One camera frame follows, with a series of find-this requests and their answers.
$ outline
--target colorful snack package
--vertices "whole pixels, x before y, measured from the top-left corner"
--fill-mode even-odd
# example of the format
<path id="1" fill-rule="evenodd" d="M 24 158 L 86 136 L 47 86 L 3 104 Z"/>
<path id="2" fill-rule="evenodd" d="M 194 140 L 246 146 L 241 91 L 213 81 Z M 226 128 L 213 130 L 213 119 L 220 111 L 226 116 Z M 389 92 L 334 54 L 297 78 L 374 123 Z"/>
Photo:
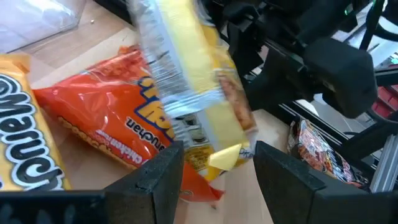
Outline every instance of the colorful snack package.
<path id="1" fill-rule="evenodd" d="M 167 148 L 175 135 L 141 51 L 130 47 L 119 53 L 34 93 L 66 128 L 135 169 Z M 181 198 L 214 201 L 221 195 L 185 163 Z"/>
<path id="2" fill-rule="evenodd" d="M 252 158 L 257 129 L 234 63 L 203 9 L 196 0 L 129 4 L 185 160 L 212 181 Z"/>
<path id="3" fill-rule="evenodd" d="M 348 162 L 334 151 L 306 119 L 290 125 L 287 149 L 310 167 L 347 184 L 366 190 L 368 180 L 355 174 Z"/>
<path id="4" fill-rule="evenodd" d="M 68 190 L 60 154 L 26 75 L 27 55 L 0 55 L 0 190 Z"/>

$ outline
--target snack bag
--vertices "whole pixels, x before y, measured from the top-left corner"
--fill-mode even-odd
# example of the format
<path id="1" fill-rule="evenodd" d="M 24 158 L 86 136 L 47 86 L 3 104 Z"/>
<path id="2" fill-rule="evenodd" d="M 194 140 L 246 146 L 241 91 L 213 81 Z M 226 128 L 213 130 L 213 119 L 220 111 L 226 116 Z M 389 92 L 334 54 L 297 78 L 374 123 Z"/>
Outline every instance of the snack bag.
<path id="1" fill-rule="evenodd" d="M 64 127 L 136 169 L 166 149 L 175 135 L 141 52 L 123 47 L 119 53 L 34 93 L 39 105 Z M 214 201 L 221 195 L 185 164 L 181 198 Z"/>
<path id="2" fill-rule="evenodd" d="M 348 162 L 334 151 L 306 119 L 290 125 L 287 149 L 312 168 L 358 188 L 367 189 L 368 180 L 354 173 Z"/>
<path id="3" fill-rule="evenodd" d="M 27 55 L 0 55 L 0 190 L 68 190 L 60 154 L 26 75 Z"/>
<path id="4" fill-rule="evenodd" d="M 185 160 L 212 181 L 252 158 L 257 129 L 234 63 L 203 8 L 196 0 L 129 4 Z"/>

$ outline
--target plastic bag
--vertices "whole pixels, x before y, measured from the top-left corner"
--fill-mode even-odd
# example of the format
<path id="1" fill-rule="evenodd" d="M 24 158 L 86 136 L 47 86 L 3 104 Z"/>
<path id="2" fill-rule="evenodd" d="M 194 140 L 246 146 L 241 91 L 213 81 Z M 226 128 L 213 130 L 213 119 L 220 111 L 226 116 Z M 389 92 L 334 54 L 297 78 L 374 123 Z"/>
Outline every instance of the plastic bag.
<path id="1" fill-rule="evenodd" d="M 166 149 L 174 132 L 141 52 L 123 47 L 119 53 L 34 93 L 66 128 L 135 169 Z M 181 198 L 214 201 L 221 195 L 185 163 Z"/>

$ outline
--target yellow snack package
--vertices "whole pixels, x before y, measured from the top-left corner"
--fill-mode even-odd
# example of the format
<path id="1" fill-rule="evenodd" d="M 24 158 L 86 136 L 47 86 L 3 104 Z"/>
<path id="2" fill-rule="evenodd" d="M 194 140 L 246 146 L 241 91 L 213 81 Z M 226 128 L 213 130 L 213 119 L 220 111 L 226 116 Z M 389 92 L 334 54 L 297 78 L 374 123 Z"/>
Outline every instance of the yellow snack package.
<path id="1" fill-rule="evenodd" d="M 27 55 L 0 55 L 0 190 L 67 190 L 58 149 L 26 75 Z"/>
<path id="2" fill-rule="evenodd" d="M 252 158 L 257 129 L 234 63 L 200 4 L 130 0 L 129 10 L 185 160 L 212 181 Z"/>

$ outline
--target cable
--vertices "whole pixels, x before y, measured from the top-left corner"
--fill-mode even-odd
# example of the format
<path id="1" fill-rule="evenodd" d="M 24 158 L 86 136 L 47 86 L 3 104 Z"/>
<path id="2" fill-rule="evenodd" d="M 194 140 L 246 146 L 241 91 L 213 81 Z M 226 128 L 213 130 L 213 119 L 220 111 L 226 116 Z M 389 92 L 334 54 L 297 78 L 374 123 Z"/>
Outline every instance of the cable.
<path id="1" fill-rule="evenodd" d="M 360 49 L 368 49 L 369 44 L 372 41 L 372 37 L 379 25 L 379 19 L 382 14 L 384 1 L 385 0 L 376 0 L 376 2 L 373 4 L 373 7 L 366 16 L 366 31 L 359 47 Z M 398 124 L 397 121 L 391 121 L 378 115 L 372 108 L 368 109 L 366 112 L 370 117 L 372 117 L 372 119 L 375 119 L 377 122 Z"/>
<path id="2" fill-rule="evenodd" d="M 376 28 L 379 25 L 379 19 L 381 17 L 381 14 L 383 13 L 384 1 L 385 0 L 376 0 L 371 10 L 369 10 L 368 15 L 366 16 L 366 20 L 368 21 L 368 23 L 366 24 L 366 31 L 363 36 L 361 45 L 359 46 L 359 49 L 368 49 Z"/>

